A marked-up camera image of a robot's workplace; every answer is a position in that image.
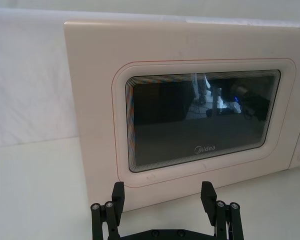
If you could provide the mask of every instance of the microwave window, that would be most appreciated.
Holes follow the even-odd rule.
[[[134,76],[125,85],[129,170],[261,147],[279,70]]]

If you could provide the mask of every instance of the white backdrop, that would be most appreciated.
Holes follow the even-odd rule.
[[[0,0],[0,6],[300,21],[300,0],[273,0],[267,6],[262,2]],[[113,18],[113,14],[0,8],[0,147],[78,135],[63,22],[95,17]]]
[[[0,0],[0,7],[300,21],[300,0]]]

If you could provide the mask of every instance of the screw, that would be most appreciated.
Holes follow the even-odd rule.
[[[159,231],[158,230],[153,230],[151,232],[151,235],[154,236],[155,238],[159,236]]]
[[[93,209],[93,210],[97,210],[98,208],[99,208],[99,205],[98,205],[98,204],[92,205],[92,209]]]
[[[239,206],[237,204],[235,204],[235,203],[232,203],[231,207],[233,207],[234,209],[238,209],[239,208]]]
[[[112,202],[108,202],[106,205],[105,205],[107,208],[111,208],[113,206]]]
[[[179,237],[184,237],[186,235],[185,231],[183,230],[178,230],[176,234],[178,234]]]
[[[221,201],[218,201],[218,206],[220,207],[220,208],[223,208],[225,205],[221,202]]]

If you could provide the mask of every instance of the midea logo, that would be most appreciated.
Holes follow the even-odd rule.
[[[216,149],[216,147],[214,145],[213,146],[196,146],[194,149],[194,153],[201,154],[203,152],[209,152],[209,151],[212,151],[215,149]]]

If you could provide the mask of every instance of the white microwave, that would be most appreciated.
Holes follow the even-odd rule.
[[[300,24],[97,19],[64,31],[91,203],[118,181],[128,211],[300,165]]]

